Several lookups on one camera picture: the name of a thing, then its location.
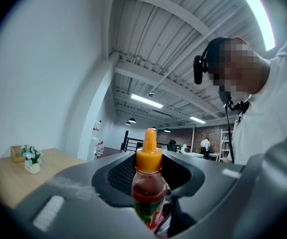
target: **brick wall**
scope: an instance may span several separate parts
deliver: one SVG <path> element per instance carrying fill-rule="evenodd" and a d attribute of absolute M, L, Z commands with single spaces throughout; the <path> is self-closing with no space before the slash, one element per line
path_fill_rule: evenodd
<path fill-rule="evenodd" d="M 234 124 L 230 124 L 231 130 L 233 130 Z M 201 142 L 208 137 L 210 141 L 210 152 L 220 153 L 220 143 L 221 143 L 221 129 L 223 131 L 228 131 L 227 125 L 215 125 L 206 127 L 196 127 L 194 129 L 194 140 L 193 140 L 193 152 L 200 152 Z"/>
<path fill-rule="evenodd" d="M 177 145 L 187 144 L 187 146 L 191 146 L 192 128 L 171 129 L 170 133 L 158 130 L 157 142 L 167 144 L 170 139 L 175 140 Z"/>

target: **white metal ceiling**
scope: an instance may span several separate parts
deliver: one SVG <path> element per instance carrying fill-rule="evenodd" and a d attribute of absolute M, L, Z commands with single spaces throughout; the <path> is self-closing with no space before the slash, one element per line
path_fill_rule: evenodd
<path fill-rule="evenodd" d="M 229 37 L 240 36 L 248 41 L 258 53 L 263 51 L 264 44 L 260 29 L 244 0 L 170 1 L 191 12 L 209 29 L 213 29 L 226 17 L 239 10 L 214 34 Z M 113 21 L 115 30 L 111 31 L 111 35 L 115 36 L 110 38 L 113 50 L 120 52 L 121 60 L 126 59 L 158 74 L 167 73 L 168 69 L 203 37 L 182 19 L 154 5 L 138 0 L 117 0 L 114 4 L 118 4 L 119 7 L 115 10 L 116 20 Z M 207 40 L 203 41 L 193 55 L 181 63 L 168 78 L 206 100 L 217 110 L 221 110 L 222 102 L 208 76 L 204 74 L 201 85 L 196 85 L 193 81 L 194 55 L 201 54 L 207 43 Z M 120 74 L 116 74 L 114 85 L 115 91 L 124 91 L 143 97 L 146 97 L 153 88 L 149 84 Z M 154 93 L 154 101 L 174 111 L 205 120 L 213 118 L 200 108 L 163 90 L 157 89 Z M 240 98 L 241 96 L 235 96 L 234 100 L 238 101 Z M 138 107 L 135 102 L 117 100 L 116 108 L 120 106 L 132 108 L 134 111 Z M 140 110 L 147 113 L 147 117 L 155 119 L 155 116 L 149 114 L 151 108 L 140 106 Z M 169 122 L 169 119 L 165 118 L 160 118 L 160 120 Z M 175 123 L 181 124 L 185 121 L 180 120 Z"/>

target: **floor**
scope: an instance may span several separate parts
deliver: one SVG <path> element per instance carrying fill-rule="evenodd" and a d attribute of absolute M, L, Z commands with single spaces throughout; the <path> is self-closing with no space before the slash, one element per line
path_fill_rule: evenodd
<path fill-rule="evenodd" d="M 97 159 L 103 158 L 103 157 L 108 157 L 114 154 L 118 154 L 121 153 L 122 151 L 119 149 L 112 149 L 112 148 L 108 148 L 108 147 L 104 147 L 104 153 L 97 157 Z"/>

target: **white flower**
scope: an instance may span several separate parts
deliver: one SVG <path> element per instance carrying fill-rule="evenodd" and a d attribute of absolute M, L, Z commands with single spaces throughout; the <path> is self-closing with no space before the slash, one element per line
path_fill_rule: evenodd
<path fill-rule="evenodd" d="M 27 152 L 27 153 L 26 153 L 26 158 L 27 158 L 27 159 L 31 159 L 31 158 L 32 158 L 32 154 L 30 154 L 30 152 Z"/>

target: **white flower pot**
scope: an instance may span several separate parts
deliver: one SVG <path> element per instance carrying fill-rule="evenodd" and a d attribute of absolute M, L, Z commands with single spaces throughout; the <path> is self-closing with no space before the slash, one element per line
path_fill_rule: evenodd
<path fill-rule="evenodd" d="M 32 164 L 28 165 L 27 160 L 25 160 L 25 169 L 30 172 L 30 173 L 38 173 L 40 171 L 40 166 L 39 164 Z"/>

